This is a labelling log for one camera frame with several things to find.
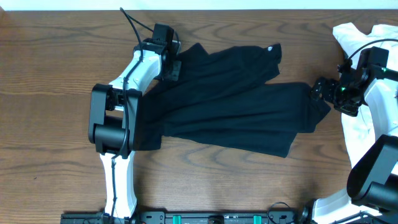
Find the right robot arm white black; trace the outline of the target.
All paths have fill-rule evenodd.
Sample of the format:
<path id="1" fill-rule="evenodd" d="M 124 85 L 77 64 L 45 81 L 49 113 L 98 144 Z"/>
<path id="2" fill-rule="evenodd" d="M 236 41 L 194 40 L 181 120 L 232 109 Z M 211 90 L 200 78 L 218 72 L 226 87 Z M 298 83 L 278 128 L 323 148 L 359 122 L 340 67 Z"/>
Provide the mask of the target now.
<path id="1" fill-rule="evenodd" d="M 346 223 L 397 211 L 397 72 L 379 65 L 339 71 L 339 80 L 319 78 L 313 95 L 353 118 L 366 105 L 374 135 L 354 142 L 354 127 L 345 127 L 352 166 L 346 188 L 314 201 L 303 211 L 302 222 Z"/>

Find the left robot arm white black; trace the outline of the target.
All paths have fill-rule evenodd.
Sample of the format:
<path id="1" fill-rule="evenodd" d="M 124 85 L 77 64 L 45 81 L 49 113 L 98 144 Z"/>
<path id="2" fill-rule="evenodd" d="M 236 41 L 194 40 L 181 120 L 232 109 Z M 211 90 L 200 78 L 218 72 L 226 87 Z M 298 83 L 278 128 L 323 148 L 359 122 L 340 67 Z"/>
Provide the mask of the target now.
<path id="1" fill-rule="evenodd" d="M 106 181 L 104 215 L 126 221 L 137 205 L 133 163 L 143 134 L 142 97 L 152 80 L 177 80 L 177 40 L 146 39 L 133 50 L 130 63 L 113 81 L 96 84 L 91 91 L 88 139 L 103 163 Z"/>

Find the black t-shirt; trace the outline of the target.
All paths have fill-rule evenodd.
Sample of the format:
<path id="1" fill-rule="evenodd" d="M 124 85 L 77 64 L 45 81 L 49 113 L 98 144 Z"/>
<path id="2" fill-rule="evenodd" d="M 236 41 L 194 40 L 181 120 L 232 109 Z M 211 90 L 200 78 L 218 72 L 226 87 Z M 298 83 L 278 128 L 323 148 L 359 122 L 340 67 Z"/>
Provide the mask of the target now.
<path id="1" fill-rule="evenodd" d="M 164 136 L 286 157 L 299 133 L 314 132 L 330 112 L 306 83 L 277 83 L 280 44 L 240 46 L 209 54 L 195 44 L 178 56 L 175 82 L 161 81 L 143 98 L 144 150 Z"/>

